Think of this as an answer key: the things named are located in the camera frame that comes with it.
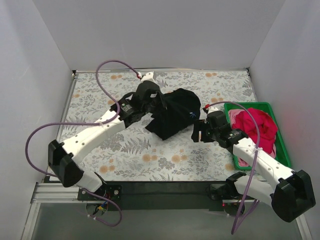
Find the black t shirt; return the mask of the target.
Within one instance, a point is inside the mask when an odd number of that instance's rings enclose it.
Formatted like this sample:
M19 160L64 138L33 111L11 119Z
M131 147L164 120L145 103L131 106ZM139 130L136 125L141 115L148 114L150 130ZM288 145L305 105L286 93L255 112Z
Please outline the black t shirt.
M126 94L119 103L119 119L124 121L126 128L140 121L143 116L151 114L152 120L145 129L164 141L193 125L200 118L200 99L190 90L179 88L163 94L164 107L155 112L141 110L135 93L131 93L131 99L127 99L129 94Z

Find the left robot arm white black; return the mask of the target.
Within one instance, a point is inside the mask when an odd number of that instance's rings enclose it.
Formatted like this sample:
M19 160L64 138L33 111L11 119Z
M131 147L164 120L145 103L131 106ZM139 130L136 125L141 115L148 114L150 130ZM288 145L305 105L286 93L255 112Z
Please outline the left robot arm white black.
M85 188L95 200L106 196L104 181L97 173L81 167L83 159L102 142L127 129L148 113L164 107L160 86L153 78L140 81L135 92L124 95L105 114L73 137L48 145L48 165L65 188Z

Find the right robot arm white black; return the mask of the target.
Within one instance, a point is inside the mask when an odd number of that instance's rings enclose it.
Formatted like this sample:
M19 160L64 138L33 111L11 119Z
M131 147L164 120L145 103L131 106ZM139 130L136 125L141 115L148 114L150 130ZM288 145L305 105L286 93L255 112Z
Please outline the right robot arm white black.
M237 199L244 193L272 207L285 222L292 222L316 205L311 177L304 170L294 171L284 166L262 149L240 129L231 129L225 114L216 107L205 108L206 119L194 123L192 140L217 142L220 147L244 160L265 181L250 179L237 172L225 181L225 185L212 187L214 197Z

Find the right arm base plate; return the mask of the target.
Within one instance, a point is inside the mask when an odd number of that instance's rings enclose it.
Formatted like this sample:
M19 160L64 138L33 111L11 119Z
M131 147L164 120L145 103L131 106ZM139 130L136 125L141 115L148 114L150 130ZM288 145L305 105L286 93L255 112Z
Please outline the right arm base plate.
M206 187L205 192L209 199L215 201L222 200L236 200L240 202L243 195L238 193L235 189L230 187L228 184L213 183Z

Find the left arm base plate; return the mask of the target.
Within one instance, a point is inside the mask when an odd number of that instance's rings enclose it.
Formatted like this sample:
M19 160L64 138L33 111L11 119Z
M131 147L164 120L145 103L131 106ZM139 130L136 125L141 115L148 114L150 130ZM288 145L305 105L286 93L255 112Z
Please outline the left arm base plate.
M102 185L94 194L108 198L112 201L118 200L122 195L122 186L118 184ZM78 201L102 201L101 198L93 196L86 191L80 189L77 195Z

